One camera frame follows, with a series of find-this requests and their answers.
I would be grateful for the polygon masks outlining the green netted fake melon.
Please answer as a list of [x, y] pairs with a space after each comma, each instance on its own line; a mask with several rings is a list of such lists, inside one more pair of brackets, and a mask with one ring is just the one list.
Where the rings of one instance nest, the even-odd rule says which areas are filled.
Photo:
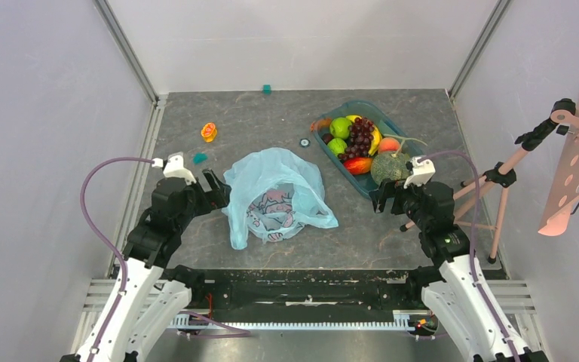
[[387, 151], [377, 154], [372, 161], [370, 174], [377, 186], [386, 179], [402, 180], [410, 175], [406, 164], [411, 156], [399, 151]]

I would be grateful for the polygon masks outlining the pink fake peach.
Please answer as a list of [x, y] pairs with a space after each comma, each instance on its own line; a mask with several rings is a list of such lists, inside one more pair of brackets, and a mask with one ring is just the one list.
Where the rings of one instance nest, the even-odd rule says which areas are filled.
[[385, 137], [378, 144], [378, 154], [383, 152], [396, 152], [401, 148], [400, 141], [393, 137]]

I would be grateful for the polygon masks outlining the light blue plastic bag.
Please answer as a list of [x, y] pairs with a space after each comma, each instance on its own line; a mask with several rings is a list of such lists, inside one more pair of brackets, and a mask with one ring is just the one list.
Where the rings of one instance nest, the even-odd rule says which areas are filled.
[[339, 226], [325, 202], [319, 167], [283, 148], [253, 152], [224, 172], [231, 187], [222, 212], [228, 217], [231, 247], [243, 250], [253, 235], [264, 244], [287, 240], [304, 227]]

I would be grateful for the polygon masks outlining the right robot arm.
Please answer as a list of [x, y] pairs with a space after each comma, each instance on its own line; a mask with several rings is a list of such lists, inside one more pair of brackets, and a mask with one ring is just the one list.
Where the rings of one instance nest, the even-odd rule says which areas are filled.
[[466, 361], [546, 361], [513, 327], [494, 297], [471, 247], [455, 222], [453, 190], [430, 181], [422, 186], [385, 179], [370, 193], [376, 213], [389, 199], [391, 213], [405, 215], [419, 229], [424, 254], [433, 263], [406, 279], [407, 302], [427, 307]]

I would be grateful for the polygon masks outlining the dark red fake grapes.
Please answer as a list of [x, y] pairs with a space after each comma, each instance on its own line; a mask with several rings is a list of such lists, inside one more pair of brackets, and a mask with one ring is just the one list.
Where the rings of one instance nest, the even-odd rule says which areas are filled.
[[374, 131], [375, 126], [368, 118], [355, 118], [350, 128], [349, 137], [346, 140], [347, 147], [338, 156], [339, 160], [344, 162], [353, 158], [369, 157], [375, 140]]

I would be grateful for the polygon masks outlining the green fake apple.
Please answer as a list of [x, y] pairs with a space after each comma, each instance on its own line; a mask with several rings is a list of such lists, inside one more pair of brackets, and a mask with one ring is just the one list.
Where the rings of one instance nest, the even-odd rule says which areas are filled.
[[334, 118], [329, 125], [329, 132], [335, 138], [346, 140], [350, 136], [352, 121], [346, 117]]

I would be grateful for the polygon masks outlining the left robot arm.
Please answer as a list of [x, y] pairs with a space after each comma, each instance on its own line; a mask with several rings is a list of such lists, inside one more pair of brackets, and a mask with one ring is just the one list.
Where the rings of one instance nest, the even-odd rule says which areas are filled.
[[191, 221], [229, 203], [230, 187], [211, 169], [203, 175], [209, 190], [180, 172], [158, 182], [150, 207], [127, 236], [101, 315], [81, 347], [62, 361], [144, 361], [179, 311], [205, 301], [202, 272], [167, 266]]

